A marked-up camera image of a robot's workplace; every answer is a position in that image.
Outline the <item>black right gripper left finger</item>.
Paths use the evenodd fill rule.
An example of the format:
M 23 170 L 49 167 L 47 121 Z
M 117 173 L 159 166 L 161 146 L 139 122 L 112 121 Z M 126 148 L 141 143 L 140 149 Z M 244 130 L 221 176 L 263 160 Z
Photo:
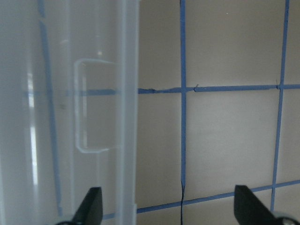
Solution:
M 100 225 L 103 220 L 103 200 L 101 187 L 91 187 L 76 213 L 70 220 L 59 225 Z

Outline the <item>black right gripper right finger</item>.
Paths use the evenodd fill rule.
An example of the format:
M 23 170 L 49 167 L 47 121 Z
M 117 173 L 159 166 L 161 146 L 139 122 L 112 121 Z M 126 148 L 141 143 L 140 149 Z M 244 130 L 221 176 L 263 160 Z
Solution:
M 234 215 L 239 225 L 286 225 L 287 219 L 275 217 L 246 185 L 234 189 Z

